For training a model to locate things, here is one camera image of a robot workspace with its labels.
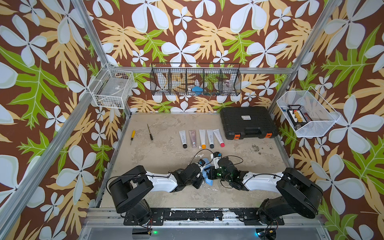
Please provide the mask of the blue microfiber cloth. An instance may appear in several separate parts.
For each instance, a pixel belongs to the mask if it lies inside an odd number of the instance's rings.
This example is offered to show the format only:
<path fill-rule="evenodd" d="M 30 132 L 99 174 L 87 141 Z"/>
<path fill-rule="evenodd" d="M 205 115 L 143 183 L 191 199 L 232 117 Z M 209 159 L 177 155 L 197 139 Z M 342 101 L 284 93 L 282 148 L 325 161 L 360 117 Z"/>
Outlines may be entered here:
<path fill-rule="evenodd" d="M 206 161 L 206 165 L 203 168 L 201 167 L 202 177 L 205 179 L 206 184 L 208 184 L 209 186 L 213 186 L 213 180 L 210 180 L 208 178 L 211 169 L 211 164 L 209 163 L 209 160 L 207 158 L 203 158 L 203 160 Z"/>

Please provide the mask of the pink cap toothpaste tube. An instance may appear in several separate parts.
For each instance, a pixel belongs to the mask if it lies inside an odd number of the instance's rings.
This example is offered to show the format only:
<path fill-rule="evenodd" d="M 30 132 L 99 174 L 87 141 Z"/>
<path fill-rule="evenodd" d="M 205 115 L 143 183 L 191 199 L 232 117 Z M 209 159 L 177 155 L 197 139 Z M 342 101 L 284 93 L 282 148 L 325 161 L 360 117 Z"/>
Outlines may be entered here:
<path fill-rule="evenodd" d="M 216 139 L 218 140 L 220 146 L 222 148 L 225 147 L 225 143 L 224 143 L 224 140 L 223 140 L 222 135 L 220 133 L 220 130 L 219 129 L 215 129 L 215 130 L 213 130 L 213 133 L 214 133 Z"/>

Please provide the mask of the dark cap toothpaste tube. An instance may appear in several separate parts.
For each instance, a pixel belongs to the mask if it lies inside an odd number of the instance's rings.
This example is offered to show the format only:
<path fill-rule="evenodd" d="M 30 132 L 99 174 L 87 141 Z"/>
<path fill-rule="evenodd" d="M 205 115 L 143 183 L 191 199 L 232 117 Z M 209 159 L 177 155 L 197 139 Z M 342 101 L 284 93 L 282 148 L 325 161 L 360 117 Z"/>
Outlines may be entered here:
<path fill-rule="evenodd" d="M 213 130 L 207 130 L 207 135 L 208 135 L 208 138 L 209 138 L 209 146 L 211 149 L 213 149 L 215 147 L 214 145 L 214 132 Z"/>

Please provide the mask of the clear pink tube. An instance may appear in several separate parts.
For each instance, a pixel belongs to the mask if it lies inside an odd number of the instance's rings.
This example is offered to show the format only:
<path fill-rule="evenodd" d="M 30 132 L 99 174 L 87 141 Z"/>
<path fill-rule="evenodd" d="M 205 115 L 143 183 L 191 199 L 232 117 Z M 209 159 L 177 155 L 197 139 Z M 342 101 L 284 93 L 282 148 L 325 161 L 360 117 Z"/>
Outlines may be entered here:
<path fill-rule="evenodd" d="M 192 147 L 196 148 L 197 147 L 196 130 L 189 130 L 189 136 L 190 136 Z"/>

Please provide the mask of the black cap toothpaste tube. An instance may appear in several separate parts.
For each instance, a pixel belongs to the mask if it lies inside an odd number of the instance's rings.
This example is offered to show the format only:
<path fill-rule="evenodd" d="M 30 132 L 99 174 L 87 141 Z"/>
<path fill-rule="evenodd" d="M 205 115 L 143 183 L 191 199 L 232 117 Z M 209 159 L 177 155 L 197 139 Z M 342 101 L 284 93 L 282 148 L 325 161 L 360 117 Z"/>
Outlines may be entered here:
<path fill-rule="evenodd" d="M 184 149 L 186 149 L 188 147 L 186 131 L 179 131 L 179 135 L 181 138 L 182 146 Z"/>

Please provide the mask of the orange cap toothpaste tube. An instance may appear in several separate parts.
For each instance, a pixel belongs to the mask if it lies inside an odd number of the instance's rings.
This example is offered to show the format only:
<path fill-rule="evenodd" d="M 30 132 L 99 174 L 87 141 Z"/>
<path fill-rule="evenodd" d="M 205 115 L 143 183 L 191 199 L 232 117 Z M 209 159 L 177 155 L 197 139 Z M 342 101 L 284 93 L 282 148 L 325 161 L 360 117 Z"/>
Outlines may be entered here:
<path fill-rule="evenodd" d="M 206 130 L 199 130 L 200 141 L 202 149 L 206 149 Z"/>

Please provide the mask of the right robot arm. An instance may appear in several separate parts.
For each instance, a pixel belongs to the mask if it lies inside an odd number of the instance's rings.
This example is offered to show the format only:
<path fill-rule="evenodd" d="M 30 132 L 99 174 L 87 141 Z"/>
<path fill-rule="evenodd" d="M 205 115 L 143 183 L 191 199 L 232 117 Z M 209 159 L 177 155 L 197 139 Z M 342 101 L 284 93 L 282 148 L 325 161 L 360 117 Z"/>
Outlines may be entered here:
<path fill-rule="evenodd" d="M 318 214 L 323 190 L 293 168 L 275 174 L 256 174 L 239 171 L 228 156 L 215 157 L 213 163 L 202 170 L 208 184 L 220 180 L 239 191 L 260 190 L 281 194 L 278 198 L 264 200 L 258 208 L 256 216 L 263 224 L 277 222 L 280 217 L 289 214 L 299 214 L 307 219 L 313 219 Z"/>

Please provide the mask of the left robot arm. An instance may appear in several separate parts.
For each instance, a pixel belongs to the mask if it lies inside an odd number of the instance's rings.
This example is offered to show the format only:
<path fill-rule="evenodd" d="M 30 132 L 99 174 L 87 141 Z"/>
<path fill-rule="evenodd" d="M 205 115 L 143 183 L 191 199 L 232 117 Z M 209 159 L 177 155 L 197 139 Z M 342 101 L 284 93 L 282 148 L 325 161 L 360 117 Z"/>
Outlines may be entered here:
<path fill-rule="evenodd" d="M 111 178 L 107 191 L 113 199 L 116 212 L 126 213 L 135 224 L 144 225 L 150 222 L 153 213 L 145 200 L 150 192 L 175 193 L 187 186 L 199 189 L 203 183 L 203 167 L 205 163 L 191 163 L 184 169 L 168 174 L 154 174 L 137 166 L 121 176 Z"/>

